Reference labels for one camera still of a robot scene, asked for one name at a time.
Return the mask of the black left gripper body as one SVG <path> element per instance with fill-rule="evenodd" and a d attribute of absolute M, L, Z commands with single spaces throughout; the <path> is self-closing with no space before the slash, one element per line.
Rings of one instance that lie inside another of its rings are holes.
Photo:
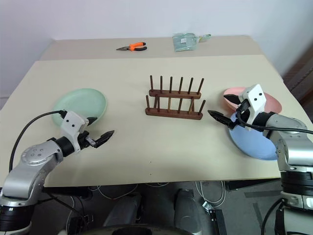
<path fill-rule="evenodd" d="M 95 140 L 93 140 L 89 136 L 88 131 L 84 131 L 83 133 L 79 134 L 77 140 L 78 140 L 80 149 L 84 149 L 84 148 L 87 148 L 89 146 L 94 147 L 96 145 Z"/>

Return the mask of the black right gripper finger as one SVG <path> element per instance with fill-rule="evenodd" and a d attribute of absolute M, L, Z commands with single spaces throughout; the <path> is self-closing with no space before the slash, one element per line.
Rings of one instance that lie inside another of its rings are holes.
<path fill-rule="evenodd" d="M 228 102 L 230 102 L 230 103 L 232 103 L 234 105 L 240 105 L 241 104 L 241 101 L 240 101 L 239 97 L 237 95 L 235 95 L 235 94 L 225 94 L 224 98 Z"/>
<path fill-rule="evenodd" d="M 233 129 L 236 126 L 236 122 L 233 122 L 230 118 L 218 111 L 208 110 L 208 113 L 214 120 L 227 126 L 229 129 Z"/>

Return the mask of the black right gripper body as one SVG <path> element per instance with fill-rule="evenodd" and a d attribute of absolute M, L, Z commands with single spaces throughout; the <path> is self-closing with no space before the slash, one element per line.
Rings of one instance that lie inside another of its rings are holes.
<path fill-rule="evenodd" d="M 250 116 L 250 103 L 245 99 L 236 110 L 236 119 L 230 125 L 230 129 L 234 129 L 236 126 L 246 127 L 247 121 Z"/>

